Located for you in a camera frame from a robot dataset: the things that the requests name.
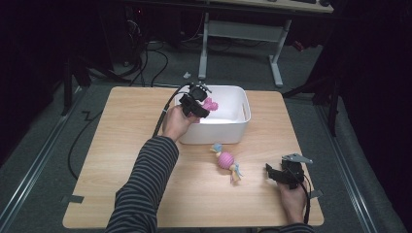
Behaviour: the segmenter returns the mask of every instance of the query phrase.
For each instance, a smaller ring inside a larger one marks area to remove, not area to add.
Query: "striped sleeve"
[[[279,233],[315,233],[315,231],[310,225],[295,223],[282,227]]]
[[[157,209],[178,157],[170,138],[157,136],[146,142],[129,180],[116,193],[106,232],[156,232]]]

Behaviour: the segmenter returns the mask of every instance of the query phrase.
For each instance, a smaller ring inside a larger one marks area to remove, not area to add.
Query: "wooden table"
[[[84,196],[84,201],[69,203],[65,227],[106,227],[115,193],[126,183],[139,149],[152,137],[161,110],[174,91],[157,87],[112,89],[73,192]],[[279,92],[246,93],[252,119],[239,144],[223,145],[239,163],[242,181],[230,183],[230,172],[219,168],[209,151],[211,145],[178,143],[180,157],[158,210],[159,227],[287,224],[279,190],[267,178],[264,165],[280,169],[281,156],[301,153],[299,144]],[[309,223],[323,222],[319,202],[312,199]]]

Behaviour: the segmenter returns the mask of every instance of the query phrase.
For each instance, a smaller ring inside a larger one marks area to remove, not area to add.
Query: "black cable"
[[[148,47],[145,48],[145,55],[146,55],[146,60],[145,60],[145,64],[143,66],[143,68],[141,67],[140,72],[134,77],[134,79],[130,82],[129,86],[132,86],[134,84],[134,82],[137,80],[137,78],[139,78],[139,76],[141,76],[141,80],[142,80],[142,86],[146,86],[145,84],[145,80],[143,78],[143,71],[146,69],[146,66],[148,65],[148,60],[149,60],[149,56],[148,56]]]
[[[305,185],[303,185],[303,182],[300,182],[299,179],[296,177],[296,175],[291,171],[290,168],[288,168],[288,171],[293,175],[293,177],[296,179],[296,181],[300,184],[300,186],[303,188],[303,190],[305,191],[305,195],[306,195],[306,211],[305,211],[305,216],[303,217],[303,222],[305,224],[307,224],[309,222],[309,213],[310,213],[310,197],[309,197],[309,192],[306,189]]]
[[[156,125],[156,127],[155,127],[155,129],[154,129],[154,134],[153,134],[152,137],[157,136],[158,130],[160,129],[160,125],[163,123],[164,116],[166,116],[167,110],[169,109],[170,102],[172,102],[173,98],[179,93],[179,91],[180,91],[185,85],[190,85],[190,83],[185,83],[185,84],[179,86],[179,87],[175,90],[175,92],[172,94],[172,96],[170,96],[169,100],[167,101],[166,105],[164,106],[163,110],[161,111],[160,118],[159,118],[158,121],[157,121],[157,125]]]
[[[161,72],[163,72],[163,71],[166,69],[167,64],[169,63],[169,59],[168,59],[167,56],[166,56],[163,52],[161,52],[161,51],[157,51],[157,50],[150,50],[150,51],[157,52],[157,53],[163,55],[164,58],[166,58],[166,64],[164,64],[163,68],[152,78],[151,87],[154,87],[155,79],[161,74]]]
[[[71,146],[71,148],[70,148],[70,150],[69,150],[68,156],[67,156],[67,166],[69,167],[70,173],[72,174],[72,176],[73,176],[74,179],[76,179],[76,180],[77,180],[79,177],[75,174],[75,172],[73,171],[72,165],[71,165],[71,157],[72,157],[73,148],[75,147],[75,145],[77,144],[77,142],[78,142],[79,139],[80,139],[80,136],[82,136],[82,134],[85,132],[85,130],[87,129],[87,127],[88,127],[92,122],[94,122],[94,120],[97,119],[97,118],[103,113],[103,111],[101,111],[100,113],[98,113],[96,116],[94,116],[94,117],[91,118],[91,119],[88,118],[88,115],[89,115],[90,112],[84,112],[84,113],[87,114],[85,120],[87,120],[88,123],[85,125],[85,127],[83,127],[83,129],[82,129],[82,130],[80,131],[80,133],[77,135],[75,141],[73,142],[73,144],[72,144],[72,146]]]

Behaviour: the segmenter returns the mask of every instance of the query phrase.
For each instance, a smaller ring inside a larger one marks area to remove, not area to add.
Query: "pink ball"
[[[221,156],[219,156],[218,164],[224,169],[229,169],[229,167],[234,163],[233,156],[228,152],[223,152]]]

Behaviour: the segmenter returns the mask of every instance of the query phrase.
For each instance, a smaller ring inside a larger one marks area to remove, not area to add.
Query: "small figurine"
[[[218,164],[221,168],[232,171],[230,182],[240,181],[242,174],[239,171],[239,164],[234,161],[233,156],[229,152],[222,152],[222,144],[214,144],[210,150],[216,153]]]
[[[203,101],[202,108],[208,111],[216,111],[219,108],[219,104],[216,102],[213,102],[212,98],[207,97]],[[194,123],[199,123],[199,122],[200,122],[200,118],[197,119]]]

